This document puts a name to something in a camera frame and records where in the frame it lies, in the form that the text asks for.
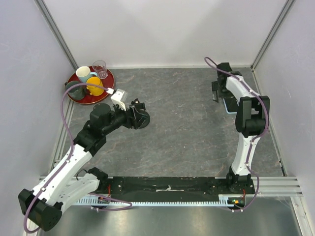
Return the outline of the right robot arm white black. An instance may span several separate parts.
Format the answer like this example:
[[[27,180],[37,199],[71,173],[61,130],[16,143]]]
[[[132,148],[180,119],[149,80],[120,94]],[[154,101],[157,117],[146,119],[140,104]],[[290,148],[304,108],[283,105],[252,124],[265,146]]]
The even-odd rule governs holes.
[[[225,181],[227,191],[235,194],[252,185],[252,159],[260,137],[269,126],[270,99],[255,92],[228,62],[216,65],[216,70],[218,78],[212,82],[213,100],[219,102],[221,98],[226,111],[236,114],[235,127],[239,139]]]

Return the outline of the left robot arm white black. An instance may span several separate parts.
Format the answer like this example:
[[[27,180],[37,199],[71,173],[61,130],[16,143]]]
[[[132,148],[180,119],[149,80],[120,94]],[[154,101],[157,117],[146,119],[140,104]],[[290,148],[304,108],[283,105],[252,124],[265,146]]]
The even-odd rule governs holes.
[[[27,228],[27,221],[39,229],[51,230],[63,213],[78,200],[92,192],[104,193],[108,188],[108,175],[98,168],[90,169],[81,180],[69,184],[106,143],[106,136],[121,126],[128,129],[146,127],[150,116],[144,103],[132,101],[122,110],[118,105],[110,107],[101,103],[94,106],[89,120],[84,124],[60,163],[32,190],[23,189],[18,200],[24,215],[24,230],[28,234],[35,230]]]

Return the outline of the phone with light blue case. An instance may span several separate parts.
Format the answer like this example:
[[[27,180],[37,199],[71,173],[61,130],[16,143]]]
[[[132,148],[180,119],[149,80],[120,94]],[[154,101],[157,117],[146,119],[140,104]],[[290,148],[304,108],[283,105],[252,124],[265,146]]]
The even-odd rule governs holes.
[[[235,98],[223,98],[222,100],[227,114],[237,114],[238,102]]]

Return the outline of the black phone stand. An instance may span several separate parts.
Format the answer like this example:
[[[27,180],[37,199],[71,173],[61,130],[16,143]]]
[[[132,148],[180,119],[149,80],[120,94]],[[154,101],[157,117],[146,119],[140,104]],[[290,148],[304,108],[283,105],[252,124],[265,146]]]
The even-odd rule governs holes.
[[[140,102],[138,98],[131,102],[129,106],[131,113],[133,115],[133,128],[142,129],[149,125],[150,115],[146,112],[146,107],[144,102]]]

